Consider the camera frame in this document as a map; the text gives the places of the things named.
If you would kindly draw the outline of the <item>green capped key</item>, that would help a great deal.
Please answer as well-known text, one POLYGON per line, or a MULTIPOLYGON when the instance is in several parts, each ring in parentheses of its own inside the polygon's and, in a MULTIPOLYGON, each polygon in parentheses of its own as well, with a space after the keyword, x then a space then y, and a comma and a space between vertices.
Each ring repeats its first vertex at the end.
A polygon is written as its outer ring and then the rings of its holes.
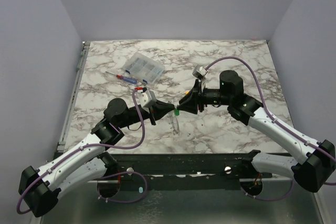
POLYGON ((174 109, 174 115, 179 116, 179 114, 180 114, 180 111, 178 109, 174 109))

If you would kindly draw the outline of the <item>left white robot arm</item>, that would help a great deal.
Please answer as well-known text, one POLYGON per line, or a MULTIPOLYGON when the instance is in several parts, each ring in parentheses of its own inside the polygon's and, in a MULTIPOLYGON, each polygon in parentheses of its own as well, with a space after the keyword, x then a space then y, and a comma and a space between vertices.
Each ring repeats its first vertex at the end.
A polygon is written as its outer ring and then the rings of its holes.
POLYGON ((40 168, 28 166, 22 171, 17 213, 32 212, 36 217, 46 214, 57 204, 60 185, 69 175, 109 148, 117 148, 116 144, 124 136, 121 128, 146 119, 154 123, 174 109, 173 104, 159 100, 129 108, 123 99, 112 99, 103 112, 103 119, 80 143, 40 168))

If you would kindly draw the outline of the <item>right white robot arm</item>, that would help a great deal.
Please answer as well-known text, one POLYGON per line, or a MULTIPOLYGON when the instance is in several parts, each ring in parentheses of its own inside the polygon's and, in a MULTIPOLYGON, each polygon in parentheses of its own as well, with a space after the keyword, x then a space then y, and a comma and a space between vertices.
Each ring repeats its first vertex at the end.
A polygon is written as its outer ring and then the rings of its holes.
POLYGON ((197 114, 208 105, 225 105, 228 113, 276 142, 290 155, 285 158, 257 151, 241 164, 246 177, 272 173, 294 179, 303 189, 316 193, 335 171, 335 146, 328 140, 319 142, 290 127, 266 111, 265 105, 244 93, 242 78, 233 70, 219 75, 219 88, 194 86, 178 102, 178 110, 197 114))

